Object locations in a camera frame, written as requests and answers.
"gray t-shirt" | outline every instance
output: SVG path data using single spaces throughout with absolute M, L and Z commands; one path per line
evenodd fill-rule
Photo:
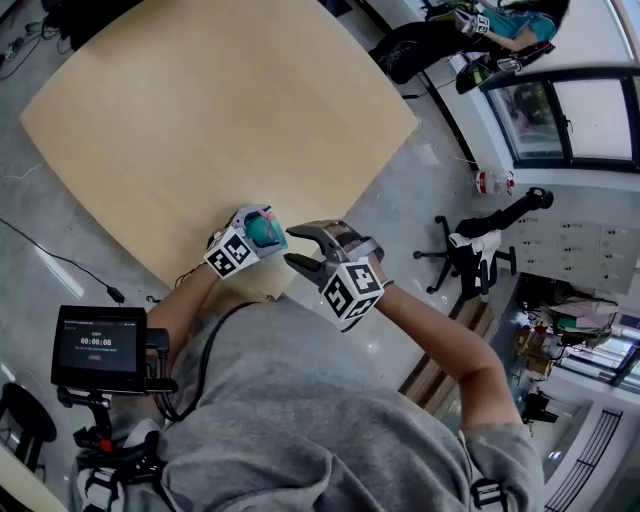
M 211 328 L 175 366 L 178 412 L 195 391 Z M 157 418 L 132 404 L 114 400 L 119 433 Z M 542 510 L 542 465 L 526 427 L 475 429 L 466 447 L 482 474 L 501 482 L 510 510 Z M 467 451 L 386 387 L 333 325 L 291 302 L 250 306 L 227 320 L 197 409 L 165 425 L 158 447 L 163 486 L 182 510 L 225 512 L 467 511 Z M 167 509 L 150 484 L 125 492 L 127 510 Z

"timer display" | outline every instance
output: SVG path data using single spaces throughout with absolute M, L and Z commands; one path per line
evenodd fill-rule
M 135 372 L 137 329 L 130 320 L 65 320 L 58 361 L 83 370 Z

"cabinet drawer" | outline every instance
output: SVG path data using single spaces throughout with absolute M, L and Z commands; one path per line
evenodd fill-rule
M 600 233 L 600 252 L 635 257 L 638 253 L 639 239 L 637 229 L 603 226 Z
M 592 287 L 595 285 L 593 268 L 588 265 L 559 265 L 557 272 L 557 279 L 567 281 L 574 286 Z
M 614 272 L 602 272 L 599 271 L 595 275 L 594 288 L 605 292 L 617 292 L 627 294 L 631 286 L 631 280 L 633 278 L 633 271 L 631 275 L 616 274 Z
M 527 240 L 524 242 L 513 242 L 514 249 L 516 250 L 516 258 L 519 260 L 525 259 L 547 259 L 549 256 L 549 250 L 546 249 L 545 244 L 541 240 Z M 509 247 L 503 247 L 504 251 L 508 251 Z
M 537 217 L 522 217 L 514 222 L 507 231 L 509 231 L 509 237 L 514 240 L 534 238 L 550 241 L 556 237 L 556 228 L 556 222 Z
M 558 242 L 565 246 L 596 247 L 599 228 L 587 222 L 564 222 L 558 225 Z
M 549 263 L 539 258 L 528 258 L 518 260 L 518 272 L 535 274 L 538 276 L 555 277 L 557 265 Z
M 560 264 L 565 267 L 572 264 L 581 266 L 595 265 L 598 261 L 595 247 L 559 244 L 557 251 L 556 257 Z
M 623 268 L 635 268 L 638 257 L 635 251 L 631 254 L 616 252 L 600 248 L 598 252 L 598 265 L 601 268 L 620 270 Z

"desk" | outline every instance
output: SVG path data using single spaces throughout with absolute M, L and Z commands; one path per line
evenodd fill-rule
M 8 505 L 18 500 L 34 512 L 66 512 L 60 501 L 12 453 L 0 445 L 0 495 Z
M 83 46 L 21 121 L 51 168 L 167 285 L 240 206 L 345 214 L 415 129 L 316 0 L 146 0 Z M 311 254 L 311 242 L 290 240 Z M 231 281 L 274 296 L 282 258 Z

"office chair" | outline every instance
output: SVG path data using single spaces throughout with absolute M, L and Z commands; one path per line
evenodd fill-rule
M 504 259 L 510 263 L 511 274 L 517 273 L 516 253 L 514 247 L 509 247 L 509 252 L 504 253 L 488 247 L 500 244 L 500 233 L 507 229 L 526 213 L 534 210 L 546 210 L 553 204 L 553 194 L 547 190 L 532 187 L 529 191 L 518 199 L 511 206 L 503 210 L 497 210 L 488 217 L 474 217 L 465 219 L 456 228 L 453 237 L 449 229 L 449 223 L 443 215 L 435 218 L 436 223 L 442 224 L 444 236 L 447 244 L 446 251 L 413 253 L 415 259 L 420 258 L 445 258 L 444 267 L 438 277 L 435 286 L 429 286 L 427 293 L 435 293 L 440 290 L 442 283 L 449 271 L 453 268 L 452 277 L 460 276 L 462 284 L 462 298 L 472 299 L 478 295 L 486 295 L 498 278 L 498 268 L 496 258 Z M 455 238 L 463 238 L 467 245 L 456 243 Z M 477 251 L 478 247 L 484 245 L 485 250 Z
M 0 418 L 7 411 L 22 430 L 15 450 L 16 458 L 33 473 L 42 469 L 43 480 L 46 479 L 46 468 L 38 464 L 38 458 L 42 443 L 52 443 L 58 436 L 51 416 L 31 393 L 12 382 L 2 388 Z

